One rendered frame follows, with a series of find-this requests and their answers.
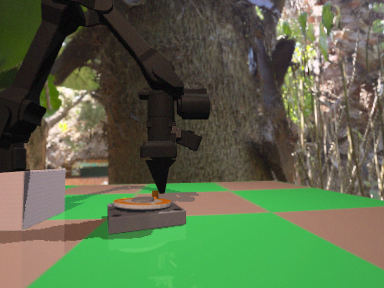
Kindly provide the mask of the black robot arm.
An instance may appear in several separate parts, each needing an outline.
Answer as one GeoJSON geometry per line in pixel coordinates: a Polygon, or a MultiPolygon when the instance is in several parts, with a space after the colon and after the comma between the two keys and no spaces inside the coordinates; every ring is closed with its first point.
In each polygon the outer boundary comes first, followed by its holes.
{"type": "Polygon", "coordinates": [[[106,25],[136,60],[153,89],[145,86],[138,92],[140,100],[147,100],[148,118],[175,119],[174,100],[182,119],[209,118],[207,89],[184,88],[172,62],[148,45],[112,0],[41,0],[41,12],[41,23],[13,83],[0,93],[0,173],[30,171],[25,143],[47,110],[40,104],[41,92],[65,38],[79,26],[106,25]],[[83,12],[80,5],[93,12],[83,12]]]}

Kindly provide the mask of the orange round plate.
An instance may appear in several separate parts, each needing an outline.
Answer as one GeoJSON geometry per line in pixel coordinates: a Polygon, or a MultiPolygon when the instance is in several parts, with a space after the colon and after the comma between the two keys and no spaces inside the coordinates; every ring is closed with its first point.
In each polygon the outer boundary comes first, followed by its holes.
{"type": "Polygon", "coordinates": [[[152,210],[162,209],[171,206],[171,201],[158,198],[158,191],[152,191],[152,197],[154,202],[138,203],[132,202],[133,198],[118,199],[113,201],[113,205],[122,208],[130,208],[132,210],[152,210]]]}

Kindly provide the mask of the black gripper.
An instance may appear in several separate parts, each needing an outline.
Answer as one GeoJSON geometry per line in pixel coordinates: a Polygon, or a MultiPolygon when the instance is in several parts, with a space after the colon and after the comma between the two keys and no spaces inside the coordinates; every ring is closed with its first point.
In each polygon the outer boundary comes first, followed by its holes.
{"type": "Polygon", "coordinates": [[[140,146],[140,158],[150,157],[145,160],[159,194],[164,194],[166,189],[169,167],[176,161],[177,146],[170,140],[172,117],[156,116],[148,118],[148,141],[140,146]]]}

